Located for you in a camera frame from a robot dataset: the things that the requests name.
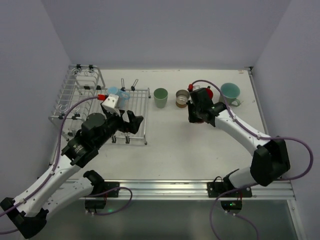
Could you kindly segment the red mug black handle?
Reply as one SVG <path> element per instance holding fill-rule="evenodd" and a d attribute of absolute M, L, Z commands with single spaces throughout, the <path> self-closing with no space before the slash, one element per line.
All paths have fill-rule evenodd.
<path fill-rule="evenodd" d="M 213 93 L 213 91 L 211 90 L 211 87 L 208 86 L 208 87 L 205 88 L 205 90 L 206 90 L 206 92 L 207 92 L 208 97 L 209 97 L 210 99 L 212 99 L 213 96 L 214 96 L 214 93 Z"/>

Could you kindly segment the light blue mug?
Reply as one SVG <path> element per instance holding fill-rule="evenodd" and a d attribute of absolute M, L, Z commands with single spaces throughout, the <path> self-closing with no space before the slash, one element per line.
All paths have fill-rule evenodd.
<path fill-rule="evenodd" d="M 123 91 L 115 86 L 109 87 L 107 89 L 107 94 L 116 95 L 119 97 L 117 105 L 119 108 L 124 108 L 126 105 L 126 101 L 130 99 L 130 94 L 126 91 Z"/>

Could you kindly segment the pale green mug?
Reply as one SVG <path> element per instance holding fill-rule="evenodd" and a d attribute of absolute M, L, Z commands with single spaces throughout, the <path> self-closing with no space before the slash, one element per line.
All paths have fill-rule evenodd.
<path fill-rule="evenodd" d="M 221 87 L 221 94 L 219 96 L 220 102 L 225 102 L 224 99 L 226 99 L 227 103 L 230 106 L 238 107 L 241 105 L 241 101 L 238 99 L 238 97 L 241 94 L 240 88 L 231 82 L 224 83 Z"/>

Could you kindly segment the light green tumbler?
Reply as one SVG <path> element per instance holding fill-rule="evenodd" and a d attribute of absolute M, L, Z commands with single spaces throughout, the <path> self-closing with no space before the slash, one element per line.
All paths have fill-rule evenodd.
<path fill-rule="evenodd" d="M 157 88 L 153 92 L 154 102 L 157 108 L 162 109 L 168 100 L 168 91 L 165 88 Z"/>

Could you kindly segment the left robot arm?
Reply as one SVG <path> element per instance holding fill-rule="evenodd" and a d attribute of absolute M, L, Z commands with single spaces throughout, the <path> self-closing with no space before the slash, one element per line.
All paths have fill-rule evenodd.
<path fill-rule="evenodd" d="M 117 131 L 132 134 L 139 131 L 144 117 L 136 116 L 131 110 L 126 113 L 128 121 L 116 113 L 90 114 L 75 137 L 61 150 L 55 163 L 42 176 L 16 197 L 6 197 L 1 201 L 3 213 L 24 238 L 30 239 L 37 235 L 46 225 L 50 214 L 77 198 L 89 195 L 95 185 L 103 180 L 91 170 L 66 193 L 58 190 L 66 180 L 95 158 L 101 146 Z"/>

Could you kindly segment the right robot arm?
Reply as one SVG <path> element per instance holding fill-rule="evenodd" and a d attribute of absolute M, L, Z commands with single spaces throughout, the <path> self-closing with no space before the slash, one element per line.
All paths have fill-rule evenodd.
<path fill-rule="evenodd" d="M 188 121 L 205 122 L 224 131 L 252 156 L 249 167 L 236 169 L 222 179 L 223 191 L 254 184 L 266 187 L 291 168 L 284 140 L 270 139 L 268 135 L 237 118 L 223 102 L 213 103 L 209 88 L 194 89 L 189 85 L 188 92 Z"/>

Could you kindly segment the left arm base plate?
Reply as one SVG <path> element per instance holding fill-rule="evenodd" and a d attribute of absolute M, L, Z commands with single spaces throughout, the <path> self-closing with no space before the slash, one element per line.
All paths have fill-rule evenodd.
<path fill-rule="evenodd" d="M 94 186 L 91 195 L 98 198 L 117 198 L 120 183 L 117 181 L 103 181 Z"/>

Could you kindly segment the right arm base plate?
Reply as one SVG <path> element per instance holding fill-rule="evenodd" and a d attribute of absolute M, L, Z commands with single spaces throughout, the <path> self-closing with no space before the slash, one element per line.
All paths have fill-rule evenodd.
<path fill-rule="evenodd" d="M 207 182 L 206 183 L 207 195 L 209 198 L 217 198 L 220 194 L 224 193 L 226 190 L 223 183 L 218 182 Z M 253 196 L 251 188 L 242 189 L 237 192 L 228 193 L 223 196 L 223 198 L 251 198 Z"/>

